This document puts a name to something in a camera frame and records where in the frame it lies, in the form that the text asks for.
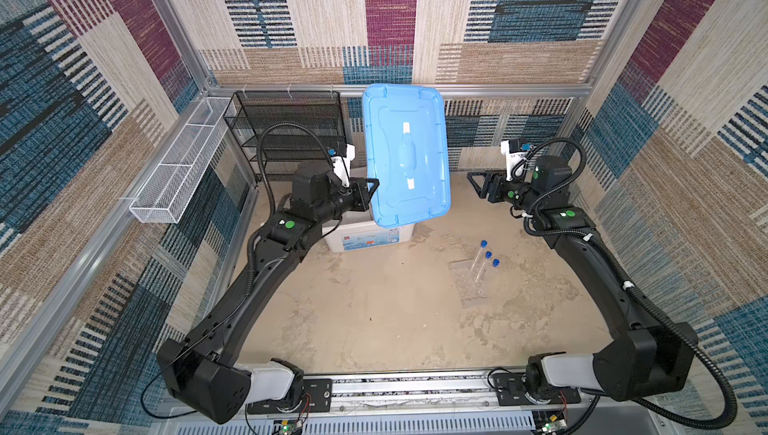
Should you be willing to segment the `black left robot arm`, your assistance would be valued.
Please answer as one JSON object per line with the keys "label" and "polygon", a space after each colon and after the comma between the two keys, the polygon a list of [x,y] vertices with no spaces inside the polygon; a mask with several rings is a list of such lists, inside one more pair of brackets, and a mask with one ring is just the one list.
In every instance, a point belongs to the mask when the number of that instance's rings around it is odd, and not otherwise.
{"label": "black left robot arm", "polygon": [[369,210],[376,179],[352,177],[344,159],[319,146],[320,161],[303,162],[293,175],[290,205],[269,192],[267,221],[247,241],[247,263],[222,298],[181,341],[167,339],[157,353],[159,378],[168,393],[201,414],[225,424],[242,408],[269,402],[279,411],[309,405],[304,372],[280,359],[255,368],[238,366],[243,345],[258,317],[287,276],[324,235],[323,226],[345,213]]}

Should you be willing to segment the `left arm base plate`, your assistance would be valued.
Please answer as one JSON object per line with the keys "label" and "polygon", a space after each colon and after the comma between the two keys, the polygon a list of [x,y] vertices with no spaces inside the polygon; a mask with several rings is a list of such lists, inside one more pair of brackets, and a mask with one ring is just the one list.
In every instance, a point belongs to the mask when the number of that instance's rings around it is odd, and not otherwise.
{"label": "left arm base plate", "polygon": [[303,379],[285,398],[266,400],[246,406],[248,415],[298,415],[327,413],[331,407],[333,381],[330,378]]}

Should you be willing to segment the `white plastic bin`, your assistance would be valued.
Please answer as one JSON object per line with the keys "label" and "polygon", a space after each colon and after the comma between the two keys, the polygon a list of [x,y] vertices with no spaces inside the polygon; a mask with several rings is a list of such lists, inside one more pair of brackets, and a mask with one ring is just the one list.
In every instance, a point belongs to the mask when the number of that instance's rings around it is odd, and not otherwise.
{"label": "white plastic bin", "polygon": [[414,228],[414,224],[383,228],[373,220],[370,211],[350,211],[341,221],[325,223],[322,235],[332,252],[342,253],[409,242]]}

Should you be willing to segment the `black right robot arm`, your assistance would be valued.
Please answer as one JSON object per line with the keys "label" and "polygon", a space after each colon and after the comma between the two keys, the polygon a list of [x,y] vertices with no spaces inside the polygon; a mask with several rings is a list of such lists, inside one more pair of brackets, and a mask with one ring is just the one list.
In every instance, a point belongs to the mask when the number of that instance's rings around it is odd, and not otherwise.
{"label": "black right robot arm", "polygon": [[[532,146],[512,139],[500,145],[504,170],[470,172],[467,179],[479,198],[509,204],[525,232],[544,240],[567,263],[597,306],[612,340],[590,355],[534,355],[517,381],[502,386],[492,383],[491,389],[511,394],[520,387],[534,404],[557,401],[564,389],[592,395],[568,433],[585,424],[602,397],[634,402],[689,428],[718,430],[731,425],[738,414],[734,389],[700,347],[693,328],[674,322],[645,295],[605,245],[587,213],[570,202],[569,187],[584,171],[586,153],[578,142],[562,142],[578,153],[576,168],[560,156],[543,154],[546,143]],[[476,183],[476,178],[483,181]],[[722,412],[709,419],[680,415],[650,400],[682,390],[694,361],[710,373],[723,396]]]}

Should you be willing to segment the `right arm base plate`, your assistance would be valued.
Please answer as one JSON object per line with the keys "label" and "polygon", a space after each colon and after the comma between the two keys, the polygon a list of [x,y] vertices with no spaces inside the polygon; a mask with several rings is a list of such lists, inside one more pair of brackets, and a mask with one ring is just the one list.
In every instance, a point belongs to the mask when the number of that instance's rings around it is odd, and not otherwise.
{"label": "right arm base plate", "polygon": [[525,375],[522,372],[511,371],[502,367],[491,369],[486,374],[486,383],[496,395],[497,402],[502,407],[511,406],[563,406],[579,404],[582,401],[580,393],[573,388],[555,389],[548,395],[532,395],[525,386]]}

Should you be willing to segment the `blue plastic lid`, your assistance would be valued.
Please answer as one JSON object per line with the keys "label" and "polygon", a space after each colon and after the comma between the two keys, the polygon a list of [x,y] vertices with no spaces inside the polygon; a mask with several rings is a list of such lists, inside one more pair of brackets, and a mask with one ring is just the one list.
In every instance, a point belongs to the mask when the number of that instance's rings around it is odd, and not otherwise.
{"label": "blue plastic lid", "polygon": [[433,88],[374,84],[362,97],[367,175],[379,181],[373,220],[382,228],[446,215],[451,185],[442,95]]}

